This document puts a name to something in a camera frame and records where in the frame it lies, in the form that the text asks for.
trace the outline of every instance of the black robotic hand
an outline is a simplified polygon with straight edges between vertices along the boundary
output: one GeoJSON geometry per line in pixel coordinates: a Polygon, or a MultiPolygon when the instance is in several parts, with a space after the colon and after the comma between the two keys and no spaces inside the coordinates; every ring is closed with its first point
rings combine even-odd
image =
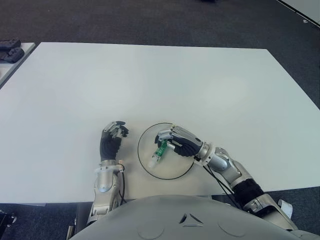
{"type": "Polygon", "coordinates": [[[199,153],[203,142],[193,133],[180,126],[172,126],[169,129],[160,131],[155,137],[155,144],[161,146],[161,142],[167,140],[174,151],[183,156],[191,157],[199,153]]]}
{"type": "Polygon", "coordinates": [[[125,138],[129,133],[129,130],[124,126],[125,124],[124,121],[113,121],[102,130],[100,140],[101,161],[116,159],[122,137],[125,138]]]}

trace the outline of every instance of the black device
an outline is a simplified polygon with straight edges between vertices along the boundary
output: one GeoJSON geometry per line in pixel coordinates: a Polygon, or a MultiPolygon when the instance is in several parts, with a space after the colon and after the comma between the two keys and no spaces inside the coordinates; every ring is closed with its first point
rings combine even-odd
{"type": "Polygon", "coordinates": [[[0,52],[0,63],[14,64],[25,55],[25,51],[16,47],[9,51],[0,52]]]}
{"type": "Polygon", "coordinates": [[[0,51],[9,51],[10,49],[18,48],[20,46],[21,41],[19,39],[0,41],[0,51]]]}

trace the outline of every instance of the silver metal arm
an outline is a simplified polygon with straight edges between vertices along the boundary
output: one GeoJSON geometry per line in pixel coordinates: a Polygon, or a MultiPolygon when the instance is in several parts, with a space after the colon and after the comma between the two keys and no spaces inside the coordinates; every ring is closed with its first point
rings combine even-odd
{"type": "Polygon", "coordinates": [[[247,212],[286,230],[297,230],[297,226],[281,210],[270,195],[265,194],[248,171],[221,147],[199,140],[194,134],[180,126],[172,126],[158,133],[156,142],[168,140],[168,145],[182,156],[194,156],[194,163],[209,166],[219,173],[233,190],[235,200],[247,212]]]}
{"type": "Polygon", "coordinates": [[[101,162],[95,170],[97,174],[94,183],[95,197],[87,224],[97,221],[119,205],[119,173],[123,174],[125,168],[121,160],[117,164],[116,155],[122,137],[126,137],[129,133],[124,124],[123,121],[113,121],[102,130],[100,141],[101,162]]]}

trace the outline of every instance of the white sticker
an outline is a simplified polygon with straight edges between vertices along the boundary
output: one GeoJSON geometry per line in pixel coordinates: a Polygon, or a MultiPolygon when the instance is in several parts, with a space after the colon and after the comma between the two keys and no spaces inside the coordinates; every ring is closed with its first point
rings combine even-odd
{"type": "Polygon", "coordinates": [[[283,201],[282,199],[279,199],[278,205],[281,207],[281,210],[287,215],[290,219],[293,212],[293,207],[290,203],[283,201]]]}

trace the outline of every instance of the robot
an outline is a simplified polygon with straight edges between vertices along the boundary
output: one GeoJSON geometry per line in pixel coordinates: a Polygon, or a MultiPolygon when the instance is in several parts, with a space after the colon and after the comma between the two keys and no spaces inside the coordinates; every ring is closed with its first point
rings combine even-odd
{"type": "Polygon", "coordinates": [[[116,154],[122,138],[129,134],[124,125],[123,121],[114,121],[102,131],[95,200],[88,226],[73,240],[320,240],[318,235],[298,230],[225,149],[175,125],[160,131],[155,144],[161,147],[165,142],[178,155],[194,156],[194,162],[213,177],[220,174],[240,209],[204,197],[183,195],[151,196],[123,204],[125,186],[121,194],[120,175],[124,182],[125,167],[116,161],[116,154]]]}

